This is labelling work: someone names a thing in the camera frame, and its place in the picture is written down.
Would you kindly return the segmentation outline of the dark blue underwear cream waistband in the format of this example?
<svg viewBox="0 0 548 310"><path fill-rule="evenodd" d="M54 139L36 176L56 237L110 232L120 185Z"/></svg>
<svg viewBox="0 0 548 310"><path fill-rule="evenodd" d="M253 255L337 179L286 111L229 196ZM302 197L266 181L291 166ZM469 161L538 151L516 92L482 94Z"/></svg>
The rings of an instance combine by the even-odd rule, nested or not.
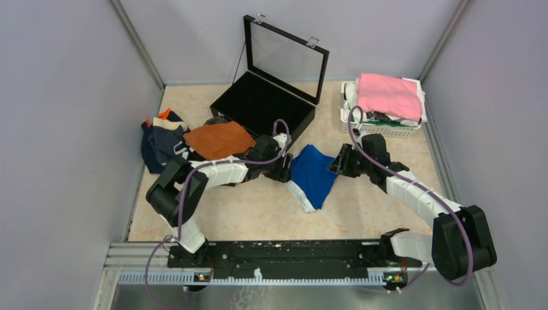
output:
<svg viewBox="0 0 548 310"><path fill-rule="evenodd" d="M188 159L192 148L184 140L184 134L187 132L189 127L183 120L153 119L153 131L149 143L160 166L155 171L156 174L163 172L173 158Z"/></svg>

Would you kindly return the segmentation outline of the olive grey underwear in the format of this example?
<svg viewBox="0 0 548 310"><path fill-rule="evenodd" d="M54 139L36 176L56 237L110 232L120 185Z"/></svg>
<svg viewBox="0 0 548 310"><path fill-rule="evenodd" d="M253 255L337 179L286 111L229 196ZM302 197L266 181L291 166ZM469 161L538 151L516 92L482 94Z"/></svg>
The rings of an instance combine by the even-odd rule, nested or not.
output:
<svg viewBox="0 0 548 310"><path fill-rule="evenodd" d="M216 116L213 118L209 118L204 122L204 125L217 125L217 124L226 124L229 123L229 121L221 116Z"/></svg>

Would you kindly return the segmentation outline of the black display case glass lid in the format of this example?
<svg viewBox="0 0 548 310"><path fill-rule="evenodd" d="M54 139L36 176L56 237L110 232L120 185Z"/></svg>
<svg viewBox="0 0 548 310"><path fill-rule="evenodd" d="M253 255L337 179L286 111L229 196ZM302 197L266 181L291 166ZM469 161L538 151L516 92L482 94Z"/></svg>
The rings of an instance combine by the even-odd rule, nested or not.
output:
<svg viewBox="0 0 548 310"><path fill-rule="evenodd" d="M234 121L252 136L281 130L292 142L315 118L330 53L319 39L303 39L261 17L245 15L242 55L246 69L210 106L212 115Z"/></svg>

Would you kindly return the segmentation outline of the royal blue underwear white trim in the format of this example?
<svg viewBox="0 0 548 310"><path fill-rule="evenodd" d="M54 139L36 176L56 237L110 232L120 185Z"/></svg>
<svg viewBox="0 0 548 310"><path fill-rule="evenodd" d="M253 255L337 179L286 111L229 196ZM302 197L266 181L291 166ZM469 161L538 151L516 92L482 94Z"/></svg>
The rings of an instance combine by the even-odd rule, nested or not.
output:
<svg viewBox="0 0 548 310"><path fill-rule="evenodd" d="M306 145L291 164L291 177L285 183L304 212L322 209L338 174L328 170L335 158L315 146Z"/></svg>

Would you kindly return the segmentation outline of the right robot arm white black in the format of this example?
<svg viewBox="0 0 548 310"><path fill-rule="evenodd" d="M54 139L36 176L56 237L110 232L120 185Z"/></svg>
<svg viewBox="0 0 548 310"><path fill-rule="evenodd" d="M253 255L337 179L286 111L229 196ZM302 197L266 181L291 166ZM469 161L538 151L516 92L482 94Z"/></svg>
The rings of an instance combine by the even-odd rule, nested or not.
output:
<svg viewBox="0 0 548 310"><path fill-rule="evenodd" d="M443 278L453 281L498 261L484 211L447 199L419 181L406 165L392 161L382 135L362 135L352 144L343 144L328 169L350 178L368 176L432 229L430 235L408 229L384 234L379 258L385 265L412 258L434 266Z"/></svg>

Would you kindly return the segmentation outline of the black underwear white trim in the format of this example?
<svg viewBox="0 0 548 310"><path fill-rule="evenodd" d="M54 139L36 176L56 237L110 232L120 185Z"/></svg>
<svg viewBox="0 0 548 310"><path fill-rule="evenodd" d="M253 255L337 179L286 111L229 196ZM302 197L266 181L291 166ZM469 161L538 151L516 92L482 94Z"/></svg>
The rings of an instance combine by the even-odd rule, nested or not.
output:
<svg viewBox="0 0 548 310"><path fill-rule="evenodd" d="M195 151L192 147L188 146L185 142L179 141L174 147L173 147L173 154L174 157L177 158L183 158L187 161L205 161L205 158L197 151Z"/></svg>

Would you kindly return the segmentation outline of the navy underwear orange waistband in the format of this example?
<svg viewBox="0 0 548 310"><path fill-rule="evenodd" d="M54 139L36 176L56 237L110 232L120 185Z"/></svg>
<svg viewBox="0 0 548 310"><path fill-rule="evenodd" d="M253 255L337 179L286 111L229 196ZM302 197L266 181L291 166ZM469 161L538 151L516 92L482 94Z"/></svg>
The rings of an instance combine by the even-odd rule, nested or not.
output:
<svg viewBox="0 0 548 310"><path fill-rule="evenodd" d="M145 119L140 125L143 135L141 140L140 152L145 166L151 174L160 174L164 166L156 159L156 153L151 138L153 136L153 123Z"/></svg>

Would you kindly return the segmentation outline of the orange underwear cream waistband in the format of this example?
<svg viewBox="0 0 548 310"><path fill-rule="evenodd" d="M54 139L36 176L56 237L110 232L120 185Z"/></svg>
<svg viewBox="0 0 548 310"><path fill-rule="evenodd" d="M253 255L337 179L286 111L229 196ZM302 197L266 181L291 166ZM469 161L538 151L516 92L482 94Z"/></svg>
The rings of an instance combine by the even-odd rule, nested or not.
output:
<svg viewBox="0 0 548 310"><path fill-rule="evenodd" d="M255 146L255 139L238 123L203 125L184 134L184 140L206 160L219 160L245 154Z"/></svg>

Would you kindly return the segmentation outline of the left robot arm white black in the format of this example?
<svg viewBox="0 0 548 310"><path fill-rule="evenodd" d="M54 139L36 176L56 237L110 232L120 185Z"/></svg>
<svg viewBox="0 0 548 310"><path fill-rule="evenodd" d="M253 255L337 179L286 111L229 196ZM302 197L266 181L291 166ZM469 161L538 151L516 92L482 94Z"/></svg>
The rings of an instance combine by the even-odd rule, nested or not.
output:
<svg viewBox="0 0 548 310"><path fill-rule="evenodd" d="M242 154L221 160L171 160L146 194L146 200L173 230L171 241L183 248L182 257L192 267L207 259L206 238L193 216L205 190L236 185L263 175L286 183L290 178L292 154L287 152L291 138L280 133L262 135Z"/></svg>

